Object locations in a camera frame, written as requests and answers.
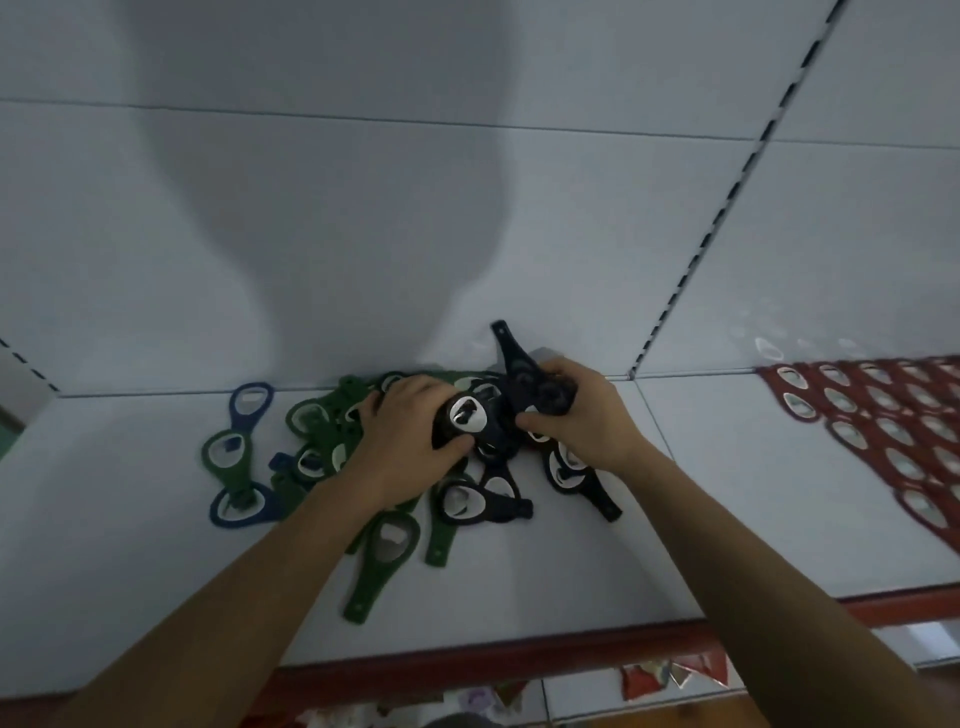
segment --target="green bottle opener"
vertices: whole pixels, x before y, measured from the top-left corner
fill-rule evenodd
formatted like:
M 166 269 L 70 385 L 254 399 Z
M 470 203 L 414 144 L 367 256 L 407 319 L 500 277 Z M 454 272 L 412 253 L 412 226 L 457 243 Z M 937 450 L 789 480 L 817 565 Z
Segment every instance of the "green bottle opener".
M 400 511 L 383 511 L 371 521 L 370 538 L 364 550 L 363 567 L 344 618 L 354 624 L 367 621 L 370 609 L 384 585 L 410 558 L 420 540 L 420 525 Z
M 250 435 L 223 429 L 211 435 L 200 448 L 204 467 L 227 491 L 231 508 L 245 511 L 256 505 L 256 491 L 250 481 L 253 443 Z

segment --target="white wall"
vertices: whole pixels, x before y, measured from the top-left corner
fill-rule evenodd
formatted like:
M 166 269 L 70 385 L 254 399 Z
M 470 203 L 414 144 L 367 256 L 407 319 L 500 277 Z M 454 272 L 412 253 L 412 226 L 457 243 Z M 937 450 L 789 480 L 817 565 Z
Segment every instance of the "white wall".
M 11 5 L 0 336 L 66 394 L 482 367 L 501 317 L 624 375 L 830 5 Z

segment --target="white panel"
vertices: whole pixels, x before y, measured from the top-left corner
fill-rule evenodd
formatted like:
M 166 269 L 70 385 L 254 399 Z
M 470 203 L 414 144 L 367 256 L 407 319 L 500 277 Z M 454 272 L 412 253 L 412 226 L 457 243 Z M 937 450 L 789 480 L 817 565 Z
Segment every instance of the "white panel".
M 960 351 L 957 189 L 960 151 L 771 144 L 641 373 Z
M 960 558 L 821 425 L 786 415 L 759 376 L 641 382 L 681 467 L 832 596 L 960 581 Z
M 754 137 L 832 0 L 33 0 L 0 96 Z
M 0 348 L 0 409 L 28 425 L 53 398 L 47 383 L 17 361 L 12 349 Z
M 775 138 L 960 146 L 960 4 L 847 5 Z
M 911 665 L 960 659 L 960 619 L 883 627 L 874 634 Z
M 0 105 L 0 331 L 67 393 L 627 372 L 746 142 Z
M 724 687 L 703 675 L 691 675 L 682 688 L 672 682 L 663 690 L 624 700 L 622 678 L 617 668 L 577 672 L 543 679 L 547 710 L 555 722 L 578 717 L 662 708 L 708 697 L 721 697 L 743 692 L 743 681 L 727 659 L 728 682 Z
M 632 382 L 618 385 L 633 411 Z M 296 438 L 286 411 L 311 393 L 278 393 L 253 434 L 253 476 Z M 266 526 L 207 520 L 217 493 L 199 459 L 228 423 L 227 395 L 60 399 L 0 461 L 0 696 L 76 688 L 252 545 Z M 639 423 L 648 437 L 649 414 Z M 424 537 L 367 623 L 340 612 L 358 561 L 337 566 L 286 664 L 486 643 L 676 619 L 643 565 L 581 497 L 556 493 L 540 458 L 511 470 L 536 513 L 460 529 L 445 569 Z M 563 609 L 545 608 L 563 604 Z

